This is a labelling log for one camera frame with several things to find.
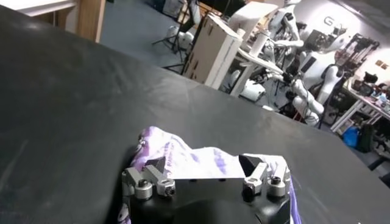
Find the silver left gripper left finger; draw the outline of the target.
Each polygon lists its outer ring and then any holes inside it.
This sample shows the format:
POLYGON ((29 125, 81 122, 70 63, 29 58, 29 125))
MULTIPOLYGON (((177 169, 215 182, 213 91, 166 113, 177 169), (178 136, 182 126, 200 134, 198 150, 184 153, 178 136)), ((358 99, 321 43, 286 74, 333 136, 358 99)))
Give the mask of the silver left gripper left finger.
POLYGON ((176 182, 164 174, 165 157, 146 161, 141 170, 128 167, 121 174, 122 195, 137 200, 149 200, 154 194, 172 198, 176 194, 176 182))

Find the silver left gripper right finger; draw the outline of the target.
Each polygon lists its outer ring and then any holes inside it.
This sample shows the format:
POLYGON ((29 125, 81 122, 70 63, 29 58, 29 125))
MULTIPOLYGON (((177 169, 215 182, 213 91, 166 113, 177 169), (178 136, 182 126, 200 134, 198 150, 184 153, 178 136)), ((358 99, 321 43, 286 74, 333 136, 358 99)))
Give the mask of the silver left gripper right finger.
POLYGON ((268 197, 282 198, 289 194, 291 173, 284 157, 247 153, 238 158, 245 174, 244 198, 254 198, 263 189, 268 197))

